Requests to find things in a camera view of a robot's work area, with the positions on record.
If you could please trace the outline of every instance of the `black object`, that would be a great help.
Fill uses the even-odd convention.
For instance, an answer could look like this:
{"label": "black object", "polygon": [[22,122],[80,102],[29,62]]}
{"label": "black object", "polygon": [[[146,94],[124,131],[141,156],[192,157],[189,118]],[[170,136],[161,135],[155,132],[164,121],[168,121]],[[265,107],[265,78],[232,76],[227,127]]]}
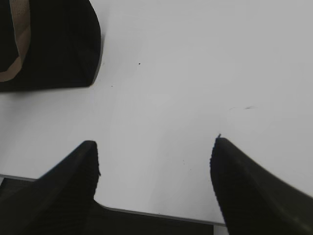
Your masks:
{"label": "black object", "polygon": [[230,235],[313,235],[313,198],[263,169],[229,140],[216,139],[210,165]]}
{"label": "black object", "polygon": [[96,143],[85,141],[43,177],[1,201],[0,234],[80,234],[98,178]]}
{"label": "black object", "polygon": [[102,207],[93,200],[99,174],[96,143],[85,141],[42,178],[19,184],[24,188],[15,194],[17,182],[1,185],[0,234],[213,235],[212,225]]}
{"label": "black object", "polygon": [[18,57],[9,0],[0,2],[0,72],[6,71]]}
{"label": "black object", "polygon": [[[101,30],[89,0],[30,0],[29,4],[30,48],[22,70],[12,80],[0,82],[0,92],[90,86],[100,60]],[[0,22],[0,30],[3,24],[7,22]],[[11,32],[1,32],[0,44],[12,41]],[[14,57],[10,48],[7,54]]]}
{"label": "black object", "polygon": [[4,178],[0,185],[0,202],[32,183],[32,181]]}

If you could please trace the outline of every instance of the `tan strap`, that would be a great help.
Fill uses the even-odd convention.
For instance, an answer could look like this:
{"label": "tan strap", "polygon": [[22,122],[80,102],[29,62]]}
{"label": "tan strap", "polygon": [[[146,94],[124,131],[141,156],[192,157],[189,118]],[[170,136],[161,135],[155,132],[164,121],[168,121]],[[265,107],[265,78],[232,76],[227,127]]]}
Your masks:
{"label": "tan strap", "polygon": [[31,38],[29,0],[10,0],[10,7],[19,56],[7,71],[0,72],[0,82],[13,79],[22,69]]}

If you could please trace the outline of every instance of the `white surface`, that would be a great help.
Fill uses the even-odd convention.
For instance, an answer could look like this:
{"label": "white surface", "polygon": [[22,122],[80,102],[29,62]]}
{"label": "white surface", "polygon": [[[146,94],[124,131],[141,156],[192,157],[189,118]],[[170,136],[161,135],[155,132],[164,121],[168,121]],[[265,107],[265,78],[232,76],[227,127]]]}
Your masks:
{"label": "white surface", "polygon": [[221,133],[313,195],[313,1],[91,2],[106,34],[95,84],[0,94],[0,174],[39,178],[95,140],[104,206],[223,223]]}
{"label": "white surface", "polygon": [[227,228],[214,225],[214,235],[229,235]]}

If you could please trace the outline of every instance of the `black bag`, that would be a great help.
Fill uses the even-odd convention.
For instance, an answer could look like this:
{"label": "black bag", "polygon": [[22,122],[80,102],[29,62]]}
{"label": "black bag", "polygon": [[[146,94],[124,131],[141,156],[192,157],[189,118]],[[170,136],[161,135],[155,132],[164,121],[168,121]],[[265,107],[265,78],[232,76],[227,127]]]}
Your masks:
{"label": "black bag", "polygon": [[94,82],[101,31],[88,0],[2,0],[0,35],[0,92]]}

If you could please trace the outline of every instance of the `scuff mark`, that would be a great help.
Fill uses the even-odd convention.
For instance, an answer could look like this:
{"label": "scuff mark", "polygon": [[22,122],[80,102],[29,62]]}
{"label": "scuff mark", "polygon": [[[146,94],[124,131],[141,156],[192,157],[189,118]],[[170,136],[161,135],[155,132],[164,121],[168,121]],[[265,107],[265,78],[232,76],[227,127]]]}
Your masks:
{"label": "scuff mark", "polygon": [[245,109],[257,109],[258,107],[255,107],[255,106],[248,106],[246,107]]}

